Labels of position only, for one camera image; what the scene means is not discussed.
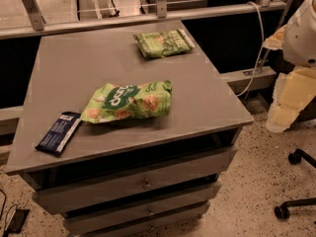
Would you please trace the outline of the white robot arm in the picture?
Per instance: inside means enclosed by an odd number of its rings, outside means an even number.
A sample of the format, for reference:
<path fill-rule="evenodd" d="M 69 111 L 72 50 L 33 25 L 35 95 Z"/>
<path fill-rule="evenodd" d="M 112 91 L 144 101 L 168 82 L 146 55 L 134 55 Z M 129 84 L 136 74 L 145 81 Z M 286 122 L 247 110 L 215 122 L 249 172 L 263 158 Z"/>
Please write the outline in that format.
<path fill-rule="evenodd" d="M 316 0 L 304 0 L 288 20 L 282 52 L 294 65 L 316 66 Z"/>

